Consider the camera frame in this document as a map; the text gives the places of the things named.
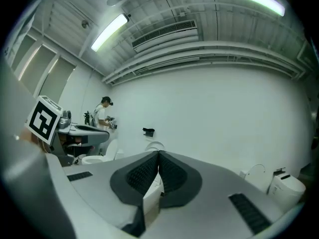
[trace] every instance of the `window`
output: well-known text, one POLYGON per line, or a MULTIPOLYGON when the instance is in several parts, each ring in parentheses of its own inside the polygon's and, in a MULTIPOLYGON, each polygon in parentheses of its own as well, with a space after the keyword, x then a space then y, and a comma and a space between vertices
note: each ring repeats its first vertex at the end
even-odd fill
POLYGON ((12 63, 11 68, 15 71, 21 59, 24 57, 29 48, 34 44, 35 40, 33 40, 30 36, 26 35, 23 39, 12 63))
POLYGON ((48 96, 56 103, 59 102, 62 91, 75 68, 63 58, 59 58, 45 79, 40 96, 48 96))
POLYGON ((32 94, 34 93, 43 72, 54 56, 55 53, 53 51, 41 46, 25 69, 24 74, 21 77, 21 82, 32 94))

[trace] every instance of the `white container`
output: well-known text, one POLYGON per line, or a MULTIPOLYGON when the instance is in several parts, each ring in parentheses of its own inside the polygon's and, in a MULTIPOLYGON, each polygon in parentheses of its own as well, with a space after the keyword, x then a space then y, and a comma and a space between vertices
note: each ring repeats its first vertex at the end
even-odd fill
POLYGON ((301 181, 288 173, 283 173, 274 176, 268 195, 283 212, 287 212, 298 203, 305 190, 306 187, 301 181))

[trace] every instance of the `ceiling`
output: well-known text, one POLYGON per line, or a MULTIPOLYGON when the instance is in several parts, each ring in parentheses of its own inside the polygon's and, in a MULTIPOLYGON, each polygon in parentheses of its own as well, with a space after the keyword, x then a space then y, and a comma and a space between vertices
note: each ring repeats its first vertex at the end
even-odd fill
POLYGON ((43 0, 33 28, 98 70, 112 85, 160 68, 169 70, 172 63, 150 61, 159 56, 172 61, 174 56, 168 56, 172 54, 184 56, 186 60, 182 62, 191 61, 188 66, 199 61, 236 62, 244 66, 259 63, 299 79, 304 72, 315 71, 318 65, 302 24, 284 0, 277 1, 286 8, 284 17, 249 0, 122 0, 113 7, 107 6, 107 0, 43 0), (98 52, 91 50, 98 34, 121 13, 130 16, 129 22, 98 52), (86 29, 82 27, 84 19, 89 23, 86 29), (202 41, 190 44, 186 50, 194 51, 194 55, 181 54, 184 50, 180 46, 136 60, 134 40, 160 27, 190 19, 195 20, 202 41))

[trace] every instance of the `white t-shirt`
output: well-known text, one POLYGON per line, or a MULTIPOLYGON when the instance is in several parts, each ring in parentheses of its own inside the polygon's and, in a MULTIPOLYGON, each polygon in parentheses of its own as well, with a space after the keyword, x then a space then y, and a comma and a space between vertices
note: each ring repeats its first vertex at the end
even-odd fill
POLYGON ((99 120, 105 120, 105 108, 102 105, 98 105, 94 112, 97 111, 94 115, 94 123, 97 128, 106 130, 106 126, 100 125, 99 120))

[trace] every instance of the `black rubber pad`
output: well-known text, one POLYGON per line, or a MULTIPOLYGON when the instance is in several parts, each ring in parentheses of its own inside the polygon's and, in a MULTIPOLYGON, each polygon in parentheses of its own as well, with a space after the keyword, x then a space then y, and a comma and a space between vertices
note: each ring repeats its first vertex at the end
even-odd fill
POLYGON ((76 180, 80 180, 80 179, 83 179, 86 177, 90 177, 92 175, 93 174, 91 174, 90 172, 83 172, 83 173, 71 174, 71 175, 68 175, 67 177, 68 177, 69 181, 76 181, 76 180))
POLYGON ((229 197, 247 226, 254 234, 258 234, 270 226, 269 220, 255 207, 255 205, 242 193, 229 197))

